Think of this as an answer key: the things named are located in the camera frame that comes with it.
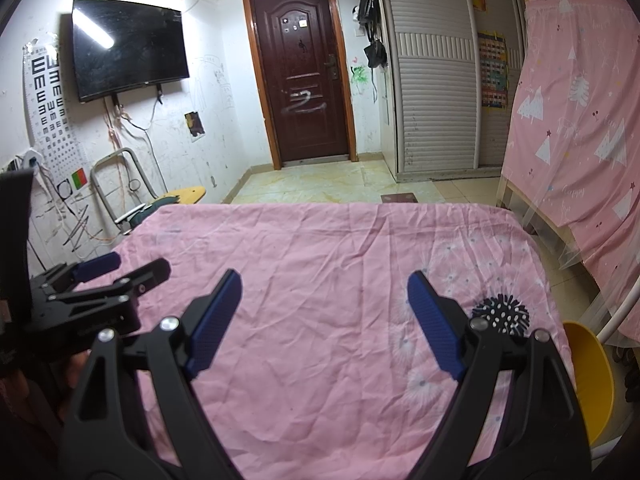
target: door frame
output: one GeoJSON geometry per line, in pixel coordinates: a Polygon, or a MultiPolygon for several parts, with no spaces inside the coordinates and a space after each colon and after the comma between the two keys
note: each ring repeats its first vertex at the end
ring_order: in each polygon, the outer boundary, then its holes
{"type": "MultiPolygon", "coordinates": [[[[278,138],[276,137],[276,129],[271,113],[271,106],[267,96],[267,85],[262,63],[260,61],[260,49],[258,48],[258,28],[254,20],[254,10],[251,0],[242,0],[244,4],[244,17],[246,19],[246,28],[249,33],[249,46],[251,49],[251,57],[254,62],[255,79],[258,83],[258,95],[260,97],[260,107],[264,117],[264,126],[267,130],[267,139],[269,140],[269,148],[271,150],[271,158],[273,159],[273,168],[280,170],[282,168],[282,159],[280,158],[280,149],[278,146],[278,138]]],[[[342,83],[342,96],[344,105],[344,116],[347,129],[347,144],[349,147],[349,159],[352,162],[358,161],[356,152],[356,127],[353,120],[353,104],[351,103],[351,86],[349,83],[349,73],[347,70],[347,53],[344,46],[344,33],[342,31],[342,23],[340,22],[340,13],[338,12],[338,1],[329,0],[329,10],[331,12],[331,20],[334,29],[335,41],[338,49],[338,68],[340,70],[340,80],[342,83]]]]}

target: metal screw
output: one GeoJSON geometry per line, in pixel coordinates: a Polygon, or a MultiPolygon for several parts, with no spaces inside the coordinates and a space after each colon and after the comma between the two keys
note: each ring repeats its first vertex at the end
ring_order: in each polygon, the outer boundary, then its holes
{"type": "Polygon", "coordinates": [[[478,332],[482,332],[489,328],[489,322],[484,317],[475,317],[470,322],[469,325],[474,330],[478,330],[478,332]]]}
{"type": "Polygon", "coordinates": [[[116,333],[113,331],[113,328],[105,328],[104,330],[100,330],[98,334],[98,340],[103,343],[108,343],[115,337],[116,333]]]}
{"type": "Polygon", "coordinates": [[[542,330],[540,328],[533,333],[533,337],[536,338],[536,341],[540,341],[541,343],[546,343],[551,339],[551,334],[546,330],[542,330]]]}
{"type": "Polygon", "coordinates": [[[160,322],[160,330],[164,330],[165,332],[173,332],[180,325],[180,320],[177,317],[169,316],[165,317],[160,322]]]}

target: small flag sticker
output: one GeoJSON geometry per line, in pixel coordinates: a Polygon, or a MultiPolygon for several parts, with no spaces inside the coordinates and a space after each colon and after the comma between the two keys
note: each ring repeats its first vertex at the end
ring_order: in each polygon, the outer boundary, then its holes
{"type": "Polygon", "coordinates": [[[76,189],[80,189],[82,186],[84,186],[84,184],[86,184],[86,176],[84,174],[83,168],[80,168],[73,175],[71,175],[71,178],[74,180],[76,189]]]}

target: blue gripper pad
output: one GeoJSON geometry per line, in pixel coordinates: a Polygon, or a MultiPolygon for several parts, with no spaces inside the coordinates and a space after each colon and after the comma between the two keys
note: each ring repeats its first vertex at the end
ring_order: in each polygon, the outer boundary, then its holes
{"type": "Polygon", "coordinates": [[[414,272],[407,283],[409,304],[436,357],[440,370],[459,381],[466,366],[460,355],[460,341],[422,280],[421,272],[414,272]]]}
{"type": "Polygon", "coordinates": [[[191,335],[184,372],[191,381],[211,366],[242,297],[240,274],[231,270],[191,335]]]}
{"type": "Polygon", "coordinates": [[[118,268],[120,268],[120,255],[107,253],[88,262],[77,264],[73,270],[73,276],[76,283],[85,283],[118,268]]]}

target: pink bedsheet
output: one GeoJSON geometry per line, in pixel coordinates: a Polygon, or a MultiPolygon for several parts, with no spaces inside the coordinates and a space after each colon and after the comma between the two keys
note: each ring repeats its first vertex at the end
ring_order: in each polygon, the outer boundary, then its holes
{"type": "MultiPolygon", "coordinates": [[[[406,477],[455,389],[406,304],[425,269],[467,312],[507,292],[570,351],[537,249],[512,214],[468,204],[166,206],[117,251],[122,268],[160,256],[168,282],[143,296],[151,329],[209,294],[225,269],[244,294],[211,368],[194,389],[248,480],[406,477]]],[[[474,460],[500,425],[502,376],[474,460]]],[[[171,456],[150,381],[143,397],[156,443],[171,456]]]]}
{"type": "MultiPolygon", "coordinates": [[[[601,289],[640,272],[640,23],[626,0],[530,0],[502,174],[568,226],[601,289]]],[[[621,332],[640,340],[640,311],[621,332]]]]}

